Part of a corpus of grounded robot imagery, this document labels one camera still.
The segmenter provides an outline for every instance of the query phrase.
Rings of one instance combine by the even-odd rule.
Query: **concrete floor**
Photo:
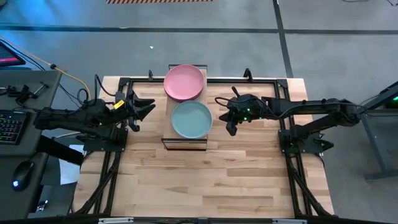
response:
[[[356,3],[279,0],[279,3],[285,29],[398,29],[398,8],[383,0]],[[107,5],[99,0],[14,0],[0,10],[0,23],[277,28],[272,0],[130,5]],[[83,79],[91,89],[96,73],[146,75],[151,69],[154,75],[165,75],[170,63],[207,64],[209,76],[238,77],[249,67],[256,77],[286,77],[278,34],[7,30],[0,34]],[[396,35],[286,35],[286,39],[294,77],[305,79],[310,100],[347,98],[359,103],[397,81]],[[81,88],[67,77],[62,78],[62,85],[71,92]],[[53,107],[76,108],[61,91]],[[54,130],[46,135],[66,132]],[[379,171],[363,127],[333,128],[325,133],[325,139],[335,143],[325,153],[335,213],[345,218],[397,223],[398,177],[375,182],[366,182],[363,177],[365,173]]]

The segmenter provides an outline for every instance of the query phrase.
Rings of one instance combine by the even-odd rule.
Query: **rgb keyboard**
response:
[[[0,110],[0,144],[18,145],[30,112]]]

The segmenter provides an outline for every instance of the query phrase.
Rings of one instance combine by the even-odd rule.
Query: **butcher block tabletop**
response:
[[[114,93],[120,77],[104,77],[103,86]],[[292,101],[307,100],[304,80],[288,78]],[[275,96],[270,84],[234,84],[239,94]],[[208,83],[206,102],[213,115],[206,151],[168,151],[162,144],[167,95],[162,83],[135,83],[140,98],[154,98],[156,107],[139,122],[141,131],[129,130],[122,153],[112,216],[129,217],[215,217],[292,218],[294,217],[286,162],[280,153],[279,122],[256,120],[238,125],[230,136],[218,116],[227,112],[214,98],[231,98],[232,84]],[[103,91],[99,97],[114,101]],[[310,115],[294,116],[296,124],[312,121]],[[321,160],[303,154],[308,188],[326,211],[333,213],[328,184]],[[75,191],[78,210],[98,185],[104,152],[94,152],[81,167]],[[304,212],[302,191],[297,186]],[[104,190],[102,208],[108,187]]]

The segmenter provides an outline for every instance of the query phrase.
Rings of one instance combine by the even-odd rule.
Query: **light blue bowl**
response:
[[[172,126],[181,136],[190,139],[202,138],[213,125],[210,110],[197,101],[185,101],[174,108]]]

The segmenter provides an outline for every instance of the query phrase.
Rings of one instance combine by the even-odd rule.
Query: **pink bowl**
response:
[[[164,90],[173,100],[193,100],[205,85],[205,77],[193,65],[179,65],[171,69],[164,78]]]

